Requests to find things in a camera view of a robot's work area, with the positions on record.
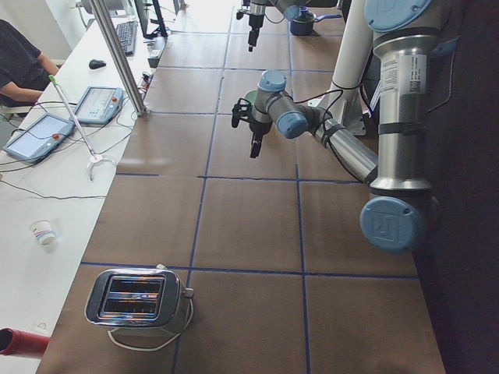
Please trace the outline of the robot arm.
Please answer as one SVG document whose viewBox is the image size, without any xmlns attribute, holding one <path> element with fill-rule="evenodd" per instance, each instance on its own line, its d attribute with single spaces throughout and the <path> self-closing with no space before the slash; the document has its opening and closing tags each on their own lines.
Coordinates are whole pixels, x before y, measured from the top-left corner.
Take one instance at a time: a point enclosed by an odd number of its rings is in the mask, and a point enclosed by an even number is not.
<svg viewBox="0 0 499 374">
<path fill-rule="evenodd" d="M 430 58 L 449 19 L 448 1 L 354 1 L 328 92 L 318 104 L 297 103 L 278 70 L 232 109 L 232 125 L 249 124 L 251 157 L 276 128 L 294 139 L 308 132 L 370 190 L 359 215 L 364 237 L 386 252 L 418 249 L 435 225 L 439 206 L 426 180 L 426 87 Z M 378 149 L 355 137 L 353 119 L 371 56 L 380 60 Z"/>
<path fill-rule="evenodd" d="M 267 4 L 270 3 L 274 6 L 288 21 L 293 21 L 297 19 L 300 15 L 300 9 L 298 1 L 288 1 L 288 0 L 270 0 L 270 1 L 249 1 L 249 8 L 241 10 L 241 13 L 247 14 L 249 16 L 249 27 L 250 32 L 248 36 L 248 50 L 252 52 L 257 46 L 257 40 L 260 35 L 260 29 L 264 24 L 264 16 Z"/>
</svg>

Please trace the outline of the person's forearm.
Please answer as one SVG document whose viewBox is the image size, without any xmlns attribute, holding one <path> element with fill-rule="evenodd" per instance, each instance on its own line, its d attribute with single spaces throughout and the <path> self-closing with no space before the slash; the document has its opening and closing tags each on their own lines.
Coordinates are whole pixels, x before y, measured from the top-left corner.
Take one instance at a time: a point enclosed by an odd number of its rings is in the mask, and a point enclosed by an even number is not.
<svg viewBox="0 0 499 374">
<path fill-rule="evenodd" d="M 58 72 L 58 66 L 55 65 L 53 61 L 50 59 L 48 60 L 42 59 L 39 61 L 39 64 L 43 67 L 44 71 L 48 75 L 54 76 Z M 48 86 L 47 83 L 43 83 L 41 89 L 38 90 L 32 88 L 19 87 L 14 82 L 9 82 L 1 87 L 1 94 L 10 97 L 15 101 L 34 103 L 40 98 L 40 96 L 44 92 L 44 89 L 47 86 Z"/>
</svg>

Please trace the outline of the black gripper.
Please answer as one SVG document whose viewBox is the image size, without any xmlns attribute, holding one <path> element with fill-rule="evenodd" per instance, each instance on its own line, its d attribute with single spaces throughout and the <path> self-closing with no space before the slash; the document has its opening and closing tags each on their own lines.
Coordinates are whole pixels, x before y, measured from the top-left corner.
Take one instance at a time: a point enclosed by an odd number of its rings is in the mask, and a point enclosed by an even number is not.
<svg viewBox="0 0 499 374">
<path fill-rule="evenodd" d="M 253 133 L 250 150 L 251 158 L 257 158 L 260 155 L 263 136 L 267 135 L 270 132 L 271 126 L 272 121 L 262 122 L 258 121 L 255 118 L 249 119 L 249 129 Z"/>
<path fill-rule="evenodd" d="M 250 14 L 249 17 L 249 26 L 251 27 L 251 31 L 248 36 L 248 51 L 252 52 L 257 46 L 258 32 L 264 24 L 264 15 Z"/>
</svg>

